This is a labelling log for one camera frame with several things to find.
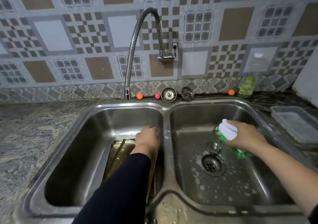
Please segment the marble countertop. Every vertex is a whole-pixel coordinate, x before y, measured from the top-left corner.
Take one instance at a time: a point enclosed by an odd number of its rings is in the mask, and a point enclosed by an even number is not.
[[[0,105],[1,223],[13,223],[14,206],[30,181],[89,106],[119,99]],[[271,118],[271,106],[300,106],[318,117],[318,110],[291,92],[254,93],[248,99],[318,167],[318,147],[301,145]]]

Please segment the double bowl sink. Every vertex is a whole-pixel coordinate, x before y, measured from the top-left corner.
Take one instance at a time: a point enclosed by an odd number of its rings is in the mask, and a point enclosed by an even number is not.
[[[161,142],[147,212],[173,193],[193,210],[209,215],[300,214],[277,177],[258,157],[238,159],[219,142],[214,130],[224,118],[256,126],[270,144],[304,160],[260,112],[241,99],[97,105],[82,114],[37,173],[18,206],[18,215],[75,217],[101,185],[112,143],[134,138],[145,126],[159,128]],[[225,171],[220,176],[210,175],[213,171],[202,161],[208,155],[209,142],[222,147],[219,159]]]

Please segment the orange ball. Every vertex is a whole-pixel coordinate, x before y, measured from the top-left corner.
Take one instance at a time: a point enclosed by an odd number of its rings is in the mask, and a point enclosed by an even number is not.
[[[231,89],[231,90],[229,90],[227,93],[228,93],[230,96],[233,96],[233,95],[235,94],[235,91],[234,91],[233,89]]]
[[[143,99],[143,95],[142,95],[141,93],[138,93],[138,94],[137,94],[137,98],[138,98],[139,100],[141,100],[141,99]]]

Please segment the sink rim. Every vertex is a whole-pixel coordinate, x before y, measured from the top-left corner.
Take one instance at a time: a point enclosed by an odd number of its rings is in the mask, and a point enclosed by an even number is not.
[[[164,136],[168,138],[163,139],[164,146],[164,181],[162,188],[158,194],[154,197],[153,201],[149,204],[146,212],[153,210],[168,193],[176,194],[186,205],[190,206],[198,212],[211,215],[229,215],[229,211],[236,211],[240,214],[240,207],[237,206],[207,206],[201,205],[193,200],[191,200],[180,188],[177,183],[175,175],[175,162],[173,158],[173,148],[172,148],[172,137],[171,137],[171,124],[170,124],[170,114],[171,112],[184,105],[200,105],[200,104],[213,104],[213,103],[226,103],[226,102],[237,102],[246,107],[246,110],[252,115],[253,118],[262,126],[262,128],[269,132],[272,138],[276,141],[277,146],[285,151],[287,154],[291,155],[296,160],[300,161],[302,164],[308,168],[317,171],[317,169],[304,157],[304,155],[292,145],[283,135],[279,132],[274,131],[265,116],[259,110],[255,110],[252,105],[240,98],[234,97],[211,97],[211,98],[196,98],[192,102],[186,102],[182,100],[177,100],[173,103],[165,103],[158,100],[133,100],[130,102],[113,102],[110,104],[96,104],[87,108],[74,122],[68,132],[65,134],[63,139],[58,143],[55,150],[50,154],[49,158],[39,169],[37,174],[35,174],[33,180],[27,187],[27,191],[22,196],[21,201],[15,207],[16,216],[19,219],[25,218],[73,218],[81,210],[81,207],[56,207],[50,205],[46,199],[43,203],[38,202],[37,207],[34,208],[31,204],[34,204],[35,198],[39,198],[39,187],[45,186],[46,180],[53,172],[55,166],[58,164],[66,149],[70,146],[75,136],[78,134],[84,123],[92,115],[103,111],[105,109],[121,109],[121,108],[155,108],[163,115],[163,131]],[[247,209],[249,215],[277,215],[277,214],[302,214],[298,206],[293,205],[269,205],[269,206],[248,206]]]

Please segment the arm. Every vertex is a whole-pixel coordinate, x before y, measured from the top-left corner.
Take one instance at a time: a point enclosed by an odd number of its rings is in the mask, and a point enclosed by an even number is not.
[[[254,126],[231,120],[228,123],[238,129],[238,134],[226,144],[258,156],[277,176],[302,212],[309,216],[318,203],[318,175],[270,145]]]
[[[136,146],[122,165],[83,206],[73,224],[144,223],[150,154],[159,148],[156,128],[136,135]]]

